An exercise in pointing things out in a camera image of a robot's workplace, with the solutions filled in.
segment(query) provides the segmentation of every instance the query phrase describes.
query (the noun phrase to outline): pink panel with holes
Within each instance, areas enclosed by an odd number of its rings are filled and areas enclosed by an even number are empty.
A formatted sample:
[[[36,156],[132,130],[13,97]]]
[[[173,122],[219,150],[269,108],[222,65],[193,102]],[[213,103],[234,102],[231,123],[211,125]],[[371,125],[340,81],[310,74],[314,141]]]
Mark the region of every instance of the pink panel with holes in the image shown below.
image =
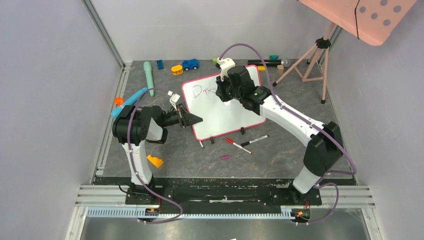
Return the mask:
[[[300,0],[303,4],[357,35],[369,45],[382,45],[417,0]]]

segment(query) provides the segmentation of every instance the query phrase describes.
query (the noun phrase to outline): red marker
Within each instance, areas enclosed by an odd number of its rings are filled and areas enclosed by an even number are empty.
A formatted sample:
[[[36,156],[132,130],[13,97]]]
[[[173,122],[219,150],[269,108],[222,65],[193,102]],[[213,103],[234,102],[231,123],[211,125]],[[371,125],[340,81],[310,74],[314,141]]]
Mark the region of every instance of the red marker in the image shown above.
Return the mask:
[[[229,142],[230,144],[232,144],[232,145],[236,146],[237,148],[239,148],[239,149],[243,149],[244,151],[246,151],[246,152],[248,152],[248,153],[250,153],[250,154],[252,154],[252,155],[253,155],[253,152],[251,152],[251,151],[247,150],[246,148],[244,148],[244,147],[242,147],[242,146],[238,145],[237,143],[235,143],[233,140],[229,139],[228,137],[227,137],[225,140],[226,140],[227,142]]]

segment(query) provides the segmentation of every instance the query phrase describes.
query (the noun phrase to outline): white wall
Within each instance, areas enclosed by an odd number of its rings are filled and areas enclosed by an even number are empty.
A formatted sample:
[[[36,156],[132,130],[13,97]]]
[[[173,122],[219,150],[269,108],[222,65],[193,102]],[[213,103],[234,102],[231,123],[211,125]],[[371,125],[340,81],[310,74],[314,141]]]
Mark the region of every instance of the white wall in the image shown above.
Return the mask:
[[[235,43],[299,58],[330,24],[295,0],[92,1],[125,62],[212,59]],[[244,47],[229,54],[257,58]]]
[[[120,69],[80,0],[1,2],[0,239],[64,239]]]
[[[330,51],[328,91],[387,239],[423,239],[424,2],[382,46],[346,31]]]

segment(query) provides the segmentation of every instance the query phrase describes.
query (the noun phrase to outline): gray floor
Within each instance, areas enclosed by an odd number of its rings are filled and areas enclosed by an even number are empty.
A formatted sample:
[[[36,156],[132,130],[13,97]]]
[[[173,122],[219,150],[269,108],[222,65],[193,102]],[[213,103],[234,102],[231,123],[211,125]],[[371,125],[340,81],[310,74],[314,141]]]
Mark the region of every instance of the gray floor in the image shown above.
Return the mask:
[[[328,213],[313,209],[312,219]],[[131,218],[88,217],[82,240],[369,240],[364,216],[358,209],[337,209],[321,223],[295,226],[278,219],[181,219],[144,225]]]
[[[184,82],[204,76],[219,73],[211,60],[200,60],[200,68],[185,71],[174,76],[171,67],[181,64],[178,60],[163,61],[165,68],[158,70],[156,61],[152,61],[154,86],[182,95],[181,85]],[[236,60],[237,64],[247,64],[247,60]],[[301,72],[306,70],[305,62],[299,65]],[[281,73],[275,68],[270,69],[271,81],[274,82]],[[319,77],[321,73],[317,66],[312,70],[310,78]],[[265,72],[260,73],[264,86],[268,87]],[[124,99],[136,91],[147,86],[143,61],[132,63],[131,71],[126,84]],[[303,112],[309,117],[327,123],[336,121],[330,98],[326,104],[321,104],[322,81],[302,82],[295,71],[287,75],[275,88],[275,93],[286,103]],[[142,105],[158,105],[163,110],[171,107],[169,97],[162,92],[155,92],[154,97],[146,95]],[[168,138],[164,145],[147,144],[146,153],[163,159],[164,164],[158,169],[153,165],[150,168],[155,177],[177,178],[295,178],[303,167],[303,157],[306,147],[288,131],[271,120],[264,124],[246,130],[245,135],[240,132],[230,133],[217,137],[215,144],[204,141],[202,149],[195,139],[191,128],[182,129],[177,125],[170,126]],[[263,135],[269,134],[268,139],[256,142],[246,148],[253,151],[250,155],[241,149],[229,144],[225,138],[231,138],[237,143],[243,143]],[[231,155],[231,158],[221,160],[221,156]],[[333,167],[338,170],[349,170],[346,158],[342,158]],[[131,175],[127,156],[124,149],[113,138],[107,155],[103,176],[129,177]],[[344,175],[331,175],[330,178],[348,178]]]

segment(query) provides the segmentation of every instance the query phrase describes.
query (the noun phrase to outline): whiteboard with red border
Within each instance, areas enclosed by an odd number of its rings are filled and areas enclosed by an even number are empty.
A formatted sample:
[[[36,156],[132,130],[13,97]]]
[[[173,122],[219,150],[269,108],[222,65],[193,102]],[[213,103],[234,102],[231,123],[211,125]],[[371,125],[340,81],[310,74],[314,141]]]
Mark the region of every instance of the whiteboard with red border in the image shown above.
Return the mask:
[[[254,84],[260,86],[261,79],[256,65],[249,65],[246,69]],[[246,110],[238,100],[222,102],[215,95],[218,75],[219,73],[186,81],[181,86],[187,110],[203,119],[192,126],[194,136],[199,141],[229,134],[240,130],[241,127],[250,128],[266,121],[265,117]]]

